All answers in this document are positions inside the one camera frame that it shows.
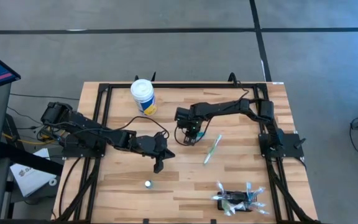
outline concrete floor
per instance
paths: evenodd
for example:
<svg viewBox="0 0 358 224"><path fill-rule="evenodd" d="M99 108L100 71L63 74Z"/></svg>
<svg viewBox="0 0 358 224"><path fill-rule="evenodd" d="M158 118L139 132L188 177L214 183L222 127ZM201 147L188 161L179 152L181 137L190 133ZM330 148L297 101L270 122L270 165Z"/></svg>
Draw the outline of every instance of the concrete floor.
<svg viewBox="0 0 358 224"><path fill-rule="evenodd" d="M358 27L358 0L256 0L262 28ZM0 29L253 27L248 1L0 0ZM358 32L263 34L274 82L285 82L319 219L358 223ZM79 97L85 81L262 81L254 33L0 35L0 59L22 75L13 93ZM49 99L12 96L39 118ZM76 101L66 101L76 106ZM34 125L11 113L18 126ZM30 131L22 134L32 135ZM358 147L358 131L354 132ZM49 218L53 199L18 203L15 218Z"/></svg>

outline wooden table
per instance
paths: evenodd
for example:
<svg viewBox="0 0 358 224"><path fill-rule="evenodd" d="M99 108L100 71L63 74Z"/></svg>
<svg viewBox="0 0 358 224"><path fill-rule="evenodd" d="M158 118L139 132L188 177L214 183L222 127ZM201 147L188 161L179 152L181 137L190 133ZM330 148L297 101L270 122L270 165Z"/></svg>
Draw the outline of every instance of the wooden table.
<svg viewBox="0 0 358 224"><path fill-rule="evenodd" d="M93 116L99 83L86 82L81 94L78 111L89 119ZM278 127L286 133L295 130L288 103L287 93L282 83L267 83L270 100L274 102L275 119ZM121 152L109 146L101 160L98 186L94 201L92 223L142 223L149 218L151 223L209 223L217 219L218 223L275 223L272 196L270 194L264 158L260 155L259 125L247 116L232 114L215 117L206 136L196 146L185 147L177 144L173 138L176 123L173 120L178 106L189 108L191 104L206 101L219 103L238 100L244 93L241 88L231 89L179 89L155 88L157 112L152 116L170 132L168 148L176 154L173 159L164 161L164 169L159 174L153 173L154 160L137 154ZM253 98L253 93L246 96ZM103 105L98 122L101 122ZM131 91L128 88L113 89L108 127L125 125L131 118L138 116ZM137 135L154 135L161 129L144 119L136 119L126 129L137 131ZM223 138L216 152L204 166L203 161L218 134ZM183 139L183 133L177 133ZM75 159L65 161L62 180L66 179L68 170ZM74 168L63 196L63 209L68 206L78 191L82 159ZM313 198L305 168L294 159L284 159L288 188L299 206L311 218L317 219ZM152 180L152 189L146 189L144 182ZM245 190L245 182L251 182L253 190L259 186L266 191L259 195L258 201L266 203L264 210L270 215L257 212L238 212L227 217L216 208L216 201L210 200L218 191L216 181L220 180L227 190ZM286 219L285 207L279 193L283 219ZM88 193L84 197L81 218L85 218ZM57 197L54 212L58 211Z"/></svg>

